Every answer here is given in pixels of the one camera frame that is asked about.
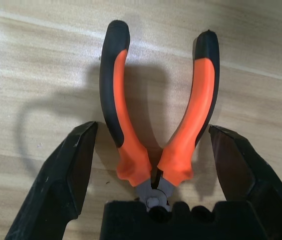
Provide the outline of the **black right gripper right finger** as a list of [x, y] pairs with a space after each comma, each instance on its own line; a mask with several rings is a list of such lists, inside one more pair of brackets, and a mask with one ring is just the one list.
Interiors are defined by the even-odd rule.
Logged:
[[209, 127], [218, 180], [228, 201], [249, 202], [266, 235], [282, 240], [282, 181], [247, 138]]

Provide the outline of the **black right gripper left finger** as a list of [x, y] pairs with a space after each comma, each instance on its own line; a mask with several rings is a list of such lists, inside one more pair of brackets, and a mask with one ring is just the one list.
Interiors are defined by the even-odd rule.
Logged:
[[61, 240], [79, 217], [90, 179], [98, 123], [75, 127], [43, 163], [5, 239]]

